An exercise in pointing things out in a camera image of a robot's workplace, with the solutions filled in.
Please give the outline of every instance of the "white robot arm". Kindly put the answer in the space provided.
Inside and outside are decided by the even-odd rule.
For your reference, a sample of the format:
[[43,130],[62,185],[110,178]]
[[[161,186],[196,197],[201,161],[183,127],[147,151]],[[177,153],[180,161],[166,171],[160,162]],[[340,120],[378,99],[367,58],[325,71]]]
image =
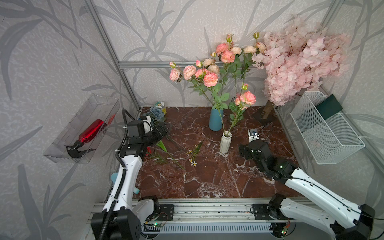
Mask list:
[[246,146],[240,145],[239,150],[242,157],[254,160],[259,171],[301,193],[322,209],[301,205],[276,194],[268,205],[268,214],[272,218],[285,216],[300,219],[328,232],[337,240],[369,239],[374,209],[344,199],[312,179],[295,164],[284,158],[273,157],[268,144],[260,139],[252,140]]
[[[167,135],[168,129],[162,122],[152,126],[149,116],[127,123],[124,112],[123,109],[126,132],[119,149],[116,150],[116,158],[120,163],[118,176],[103,211],[94,214],[91,220],[97,240],[139,239],[141,225],[146,219],[160,214],[156,196],[139,199],[134,208],[132,196],[147,147]],[[128,132],[128,144],[124,145]]]

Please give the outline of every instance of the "black bracket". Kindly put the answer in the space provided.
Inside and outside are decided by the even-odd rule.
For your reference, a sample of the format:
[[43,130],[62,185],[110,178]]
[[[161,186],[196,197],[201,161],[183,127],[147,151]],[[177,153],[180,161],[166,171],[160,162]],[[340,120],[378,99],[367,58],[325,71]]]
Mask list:
[[175,205],[173,204],[160,204],[160,215],[156,218],[156,221],[172,221]]
[[[255,220],[274,220],[269,216],[268,204],[252,204],[251,213],[255,216]],[[281,216],[279,220],[288,220],[287,217]]]

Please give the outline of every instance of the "metal mesh basket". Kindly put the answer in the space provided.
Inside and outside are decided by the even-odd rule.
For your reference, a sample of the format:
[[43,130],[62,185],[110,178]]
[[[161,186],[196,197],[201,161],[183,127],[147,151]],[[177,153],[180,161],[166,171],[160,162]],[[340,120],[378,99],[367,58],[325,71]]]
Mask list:
[[364,142],[337,113],[324,120],[316,105],[326,99],[322,92],[304,92],[291,112],[301,135],[318,164],[335,164],[365,147]]

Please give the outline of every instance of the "leaf pattern wallpaper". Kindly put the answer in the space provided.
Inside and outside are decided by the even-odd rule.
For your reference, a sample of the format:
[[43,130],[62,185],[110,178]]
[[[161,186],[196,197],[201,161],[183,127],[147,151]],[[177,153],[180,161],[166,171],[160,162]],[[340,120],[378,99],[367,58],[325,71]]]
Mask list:
[[0,239],[80,239],[117,166],[120,114],[88,164],[43,152],[92,93],[135,115],[82,1],[0,0]]
[[[321,22],[331,0],[94,0],[104,28],[120,62],[196,61],[205,59],[234,34],[235,44],[254,43],[253,33],[278,31],[301,14],[309,25]],[[169,69],[125,69],[132,90],[142,106],[164,101],[167,106],[209,106],[188,88],[174,83]],[[257,96],[256,105],[266,103],[264,70],[252,69],[247,83]],[[226,90],[235,95],[234,81]]]
[[[323,87],[333,93],[344,111],[384,155],[384,1],[345,0],[328,32],[351,36],[347,52],[349,71],[340,77],[324,79]],[[290,113],[295,101],[282,106],[278,112],[296,148],[300,166],[320,183],[358,204],[367,203],[384,216],[384,175],[365,154],[364,149],[332,165],[318,165],[293,122]],[[375,221],[371,238],[384,229]]]

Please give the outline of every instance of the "blue flower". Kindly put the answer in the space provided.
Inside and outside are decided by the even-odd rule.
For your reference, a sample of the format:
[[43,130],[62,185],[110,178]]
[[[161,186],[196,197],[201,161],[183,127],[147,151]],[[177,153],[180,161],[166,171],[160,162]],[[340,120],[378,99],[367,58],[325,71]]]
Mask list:
[[160,121],[164,117],[164,113],[159,108],[152,107],[149,110],[156,118],[156,120]]

